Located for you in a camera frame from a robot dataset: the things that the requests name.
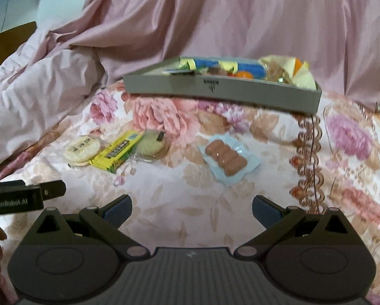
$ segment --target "floral bedsheet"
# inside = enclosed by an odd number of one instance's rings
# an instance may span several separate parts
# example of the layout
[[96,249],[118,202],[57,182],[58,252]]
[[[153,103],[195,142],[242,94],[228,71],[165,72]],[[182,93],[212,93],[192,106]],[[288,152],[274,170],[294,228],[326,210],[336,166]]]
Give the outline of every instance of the floral bedsheet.
[[[173,139],[162,161],[129,160],[114,175],[91,166],[72,169],[61,155],[77,135],[95,134],[110,142],[126,130],[145,128],[164,130]],[[197,149],[209,136],[225,132],[261,160],[257,170],[231,187],[214,178]],[[380,120],[343,97],[323,93],[317,115],[304,117],[225,102],[137,97],[118,82],[99,91],[44,141],[52,142],[4,180],[62,179],[66,195],[47,205],[63,213],[102,206],[127,193],[134,208],[120,230],[150,250],[234,250],[263,231],[251,214],[258,194],[315,214],[339,207],[375,258],[377,276],[369,297],[380,304]],[[38,214],[0,217],[9,238],[2,243],[4,266]]]

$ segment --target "pink fabric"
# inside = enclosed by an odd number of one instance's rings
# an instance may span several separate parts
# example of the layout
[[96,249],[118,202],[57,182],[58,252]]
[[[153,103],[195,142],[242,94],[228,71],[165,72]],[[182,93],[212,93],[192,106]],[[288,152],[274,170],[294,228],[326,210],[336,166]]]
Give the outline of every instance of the pink fabric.
[[380,0],[87,0],[31,64],[71,44],[98,48],[108,83],[177,55],[278,54],[309,61],[325,90],[380,100]]

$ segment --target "gray box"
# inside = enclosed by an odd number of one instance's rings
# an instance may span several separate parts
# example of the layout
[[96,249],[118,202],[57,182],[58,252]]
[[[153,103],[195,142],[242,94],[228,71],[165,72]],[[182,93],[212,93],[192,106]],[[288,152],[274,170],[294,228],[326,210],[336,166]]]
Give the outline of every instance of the gray box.
[[[243,58],[201,58],[211,60],[257,63]],[[131,94],[174,95],[235,101],[266,106],[291,112],[316,114],[321,99],[321,87],[308,90],[257,79],[241,79],[217,75],[165,75],[161,71],[173,69],[180,57],[163,61],[124,76],[125,89]]]

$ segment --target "yellow and green package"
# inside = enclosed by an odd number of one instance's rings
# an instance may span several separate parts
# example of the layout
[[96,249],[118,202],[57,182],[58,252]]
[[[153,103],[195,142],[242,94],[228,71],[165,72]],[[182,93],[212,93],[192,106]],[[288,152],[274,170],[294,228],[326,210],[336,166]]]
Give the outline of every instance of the yellow and green package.
[[134,145],[141,139],[142,135],[143,132],[126,132],[95,156],[90,161],[90,164],[102,170],[115,173],[118,167],[129,158]]

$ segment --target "triangular cutout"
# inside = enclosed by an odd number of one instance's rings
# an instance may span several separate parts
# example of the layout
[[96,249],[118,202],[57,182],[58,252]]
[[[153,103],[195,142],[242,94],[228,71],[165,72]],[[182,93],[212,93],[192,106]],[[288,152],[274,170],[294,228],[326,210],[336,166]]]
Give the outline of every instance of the triangular cutout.
[[49,233],[59,231],[60,228],[57,225],[56,219],[53,216],[47,216],[38,229],[38,233]]
[[338,218],[338,216],[332,216],[331,219],[329,219],[327,227],[325,227],[325,230],[327,232],[340,233],[340,234],[348,233],[343,223]]

